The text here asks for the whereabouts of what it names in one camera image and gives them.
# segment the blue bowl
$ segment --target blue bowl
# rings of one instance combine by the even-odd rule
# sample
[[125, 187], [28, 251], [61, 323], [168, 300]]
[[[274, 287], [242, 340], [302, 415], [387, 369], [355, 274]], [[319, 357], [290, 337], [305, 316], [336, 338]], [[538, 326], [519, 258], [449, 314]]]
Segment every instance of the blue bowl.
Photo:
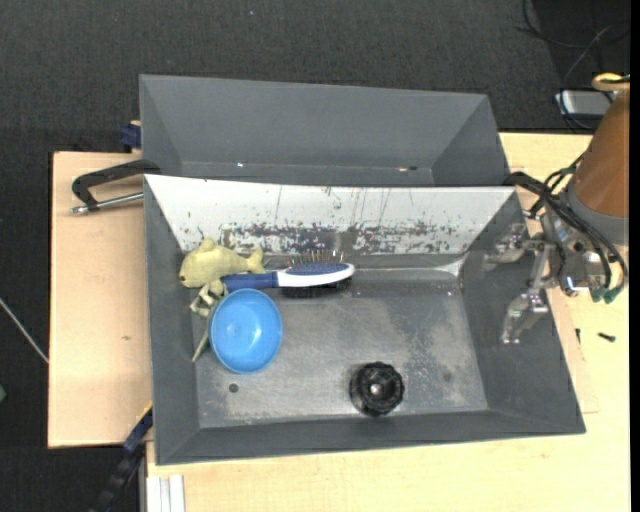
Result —
[[267, 366], [282, 341], [282, 318], [263, 292], [237, 290], [220, 301], [209, 321], [209, 342], [220, 362], [236, 373]]

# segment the metal clamp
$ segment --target metal clamp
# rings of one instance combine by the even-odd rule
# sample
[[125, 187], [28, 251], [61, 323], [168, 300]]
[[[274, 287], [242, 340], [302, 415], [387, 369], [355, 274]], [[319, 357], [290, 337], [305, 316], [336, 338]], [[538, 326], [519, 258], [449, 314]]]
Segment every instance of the metal clamp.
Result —
[[511, 224], [509, 231], [495, 241], [493, 251], [484, 255], [482, 270], [493, 270], [498, 263], [513, 263], [518, 261], [526, 249], [526, 232], [527, 226], [525, 224]]
[[105, 201], [97, 201], [89, 191], [91, 187], [111, 183], [137, 174], [160, 174], [160, 168], [149, 160], [136, 160], [135, 162], [116, 165], [115, 167], [78, 176], [71, 185], [71, 190], [84, 205], [71, 208], [69, 212], [75, 214], [95, 212], [109, 206], [142, 199], [142, 192], [138, 192]]
[[540, 222], [545, 236], [562, 247], [558, 284], [565, 295], [572, 297], [599, 288], [604, 281], [604, 266], [593, 244], [553, 212], [544, 214]]
[[551, 242], [542, 240], [528, 240], [528, 249], [539, 250], [531, 269], [531, 277], [528, 281], [529, 289], [526, 293], [518, 295], [507, 307], [507, 314], [502, 326], [500, 339], [503, 343], [520, 343], [520, 334], [531, 329], [535, 323], [549, 312], [549, 306], [541, 296], [542, 288], [550, 288], [557, 285], [552, 268], [548, 276], [544, 275], [547, 263], [551, 263], [551, 255], [556, 247]]

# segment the floor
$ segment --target floor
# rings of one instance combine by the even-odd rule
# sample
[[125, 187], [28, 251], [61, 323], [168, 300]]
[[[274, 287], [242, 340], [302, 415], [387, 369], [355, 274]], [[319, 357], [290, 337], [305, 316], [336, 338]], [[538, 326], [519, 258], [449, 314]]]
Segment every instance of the floor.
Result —
[[[124, 151], [140, 73], [479, 92], [500, 130], [569, 132], [553, 95], [628, 73], [629, 20], [630, 0], [0, 2], [0, 297], [46, 352], [49, 154]], [[47, 366], [4, 311], [0, 385], [0, 511], [87, 510], [119, 449], [47, 450]]]

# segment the stuffed animal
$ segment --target stuffed animal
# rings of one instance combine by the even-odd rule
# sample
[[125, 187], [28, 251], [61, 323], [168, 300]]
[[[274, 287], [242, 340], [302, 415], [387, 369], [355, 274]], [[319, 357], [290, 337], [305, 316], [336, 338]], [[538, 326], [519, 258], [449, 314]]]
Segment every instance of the stuffed animal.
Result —
[[[191, 303], [191, 310], [208, 317], [220, 297], [227, 292], [220, 278], [241, 272], [263, 274], [262, 255], [262, 248], [258, 247], [249, 258], [243, 258], [231, 249], [217, 245], [211, 238], [202, 240], [197, 249], [185, 256], [178, 274], [180, 282], [187, 288], [200, 288], [198, 297]], [[200, 306], [200, 299], [207, 307]]]

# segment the cable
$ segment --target cable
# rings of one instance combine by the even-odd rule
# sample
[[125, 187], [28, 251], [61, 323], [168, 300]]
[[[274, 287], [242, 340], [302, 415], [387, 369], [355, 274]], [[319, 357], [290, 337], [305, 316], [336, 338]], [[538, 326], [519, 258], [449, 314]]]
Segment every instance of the cable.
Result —
[[[517, 27], [517, 30], [520, 30], [522, 32], [527, 32], [535, 37], [537, 37], [538, 39], [542, 39], [543, 41], [547, 42], [547, 43], [551, 43], [551, 44], [555, 44], [558, 46], [562, 46], [564, 48], [570, 48], [573, 50], [584, 50], [586, 48], [589, 48], [591, 43], [588, 44], [575, 44], [575, 43], [567, 43], [565, 41], [559, 41], [557, 39], [553, 39], [545, 34], [543, 34], [540, 30], [538, 30], [537, 28], [535, 28], [533, 26], [533, 23], [531, 22], [531, 18], [529, 17], [529, 12], [527, 10], [527, 0], [522, 0], [522, 16], [524, 18], [524, 21], [527, 25], [527, 28], [521, 28], [521, 27]], [[595, 19], [594, 19], [594, 13], [593, 13], [593, 9], [591, 10], [591, 16], [592, 16], [592, 26], [594, 28], [594, 32], [595, 32]], [[619, 23], [629, 23], [629, 21], [627, 20], [618, 20], [614, 23], [612, 23], [611, 25], [609, 25], [609, 27], [613, 27]], [[616, 43], [618, 41], [620, 41], [621, 39], [624, 39], [625, 37], [627, 37], [627, 34], [630, 33], [630, 29], [625, 31], [623, 34], [616, 36], [612, 39], [609, 39], [607, 41], [604, 41], [600, 44], [600, 46], [608, 46], [610, 44]]]
[[580, 56], [575, 60], [575, 62], [571, 65], [571, 67], [569, 68], [569, 71], [566, 72], [566, 74], [564, 75], [564, 79], [562, 80], [563, 85], [567, 85], [567, 82], [569, 80], [569, 77], [571, 76], [571, 73], [573, 73], [575, 71], [575, 69], [578, 67], [578, 64], [580, 64], [582, 62], [582, 60], [589, 55], [589, 52], [591, 51], [591, 49], [595, 46], [596, 43], [598, 43], [600, 41], [600, 38], [605, 35], [607, 32], [609, 32], [609, 30], [611, 30], [611, 28], [613, 27], [613, 25], [609, 25], [608, 27], [603, 28], [600, 32], [598, 32], [595, 37], [589, 42], [589, 44], [585, 47], [584, 51], [580, 54]]
[[[589, 2], [589, 12], [591, 14], [591, 30], [593, 31], [593, 34], [597, 34], [598, 33], [598, 26], [596, 25], [596, 3], [595, 0], [590, 0]], [[596, 63], [598, 64], [598, 69], [600, 69], [601, 71], [604, 70], [604, 58], [602, 56], [602, 46], [598, 45], [596, 52], [595, 52], [595, 56], [594, 59], [596, 60]]]
[[49, 364], [49, 358], [45, 355], [44, 351], [40, 348], [40, 346], [36, 343], [36, 341], [27, 332], [27, 330], [24, 328], [24, 326], [20, 323], [20, 320], [18, 320], [18, 317], [13, 314], [13, 311], [11, 311], [11, 309], [9, 309], [9, 306], [7, 306], [6, 302], [4, 300], [2, 300], [2, 297], [0, 297], [0, 305], [7, 312], [7, 314], [9, 315], [9, 318], [11, 318], [11, 320], [13, 320], [14, 323], [18, 326], [18, 329], [20, 329], [20, 332], [22, 332], [24, 337], [27, 338], [27, 341], [31, 344], [31, 346], [38, 353], [38, 355], [42, 358], [42, 360], [45, 363]]
[[[604, 294], [605, 301], [611, 302], [615, 298], [615, 296], [622, 291], [625, 283], [629, 278], [629, 268], [627, 267], [624, 258], [621, 256], [615, 245], [613, 245], [604, 235], [602, 235], [591, 224], [578, 217], [571, 209], [571, 207], [564, 202], [563, 199], [561, 199], [557, 195], [554, 196], [552, 194], [553, 189], [555, 189], [555, 187], [562, 181], [562, 178], [564, 178], [566, 174], [575, 172], [575, 166], [582, 159], [582, 156], [583, 155], [578, 157], [568, 168], [552, 173], [544, 182], [543, 194], [546, 199], [545, 204], [547, 204], [556, 213], [556, 215], [558, 215], [558, 217], [560, 217], [569, 226], [586, 235], [593, 244], [594, 250], [600, 257], [605, 271], [605, 283], [603, 285], [604, 288], [607, 289], [607, 292]], [[554, 177], [558, 177], [558, 179], [551, 187], [549, 187], [549, 184]], [[607, 256], [604, 254], [601, 246], [606, 247], [609, 253], [613, 254], [615, 261], [620, 265], [622, 269], [621, 280], [612, 289], [609, 289], [612, 277], [609, 258], [607, 258]]]
[[[591, 244], [593, 245], [594, 251], [600, 258], [602, 262], [602, 266], [605, 274], [605, 282], [602, 287], [597, 290], [592, 290], [592, 296], [594, 301], [598, 301], [601, 298], [604, 298], [606, 303], [612, 302], [615, 297], [624, 289], [625, 284], [629, 279], [629, 268], [627, 267], [624, 258], [621, 256], [618, 249], [613, 245], [604, 235], [602, 235], [596, 228], [594, 228], [591, 224], [581, 219], [569, 206], [564, 198], [561, 196], [554, 194], [555, 189], [560, 185], [562, 180], [569, 174], [573, 174], [577, 170], [578, 163], [584, 157], [584, 153], [576, 158], [568, 167], [564, 169], [560, 169], [551, 173], [544, 183], [540, 184], [538, 182], [538, 190], [532, 190], [538, 195], [540, 195], [540, 199], [536, 202], [536, 205], [544, 204], [551, 211], [553, 211], [563, 222], [565, 222], [568, 226], [573, 229], [579, 231], [584, 236], [586, 236]], [[511, 181], [509, 178], [505, 180], [505, 184], [514, 184], [524, 186], [528, 190], [531, 190], [530, 186], [527, 186], [528, 182], [520, 180]], [[558, 252], [561, 259], [561, 267], [565, 262], [565, 254], [564, 249], [561, 244], [558, 244]], [[603, 247], [607, 249], [609, 255], [613, 255], [613, 259], [609, 259], [608, 255], [605, 254]], [[622, 269], [622, 276], [619, 282], [615, 287], [610, 288], [611, 280], [612, 280], [612, 270], [610, 261], [617, 262]]]
[[147, 406], [136, 426], [122, 445], [122, 459], [109, 477], [104, 490], [98, 495], [89, 512], [112, 512], [129, 485], [145, 455], [144, 435], [153, 425], [153, 408]]

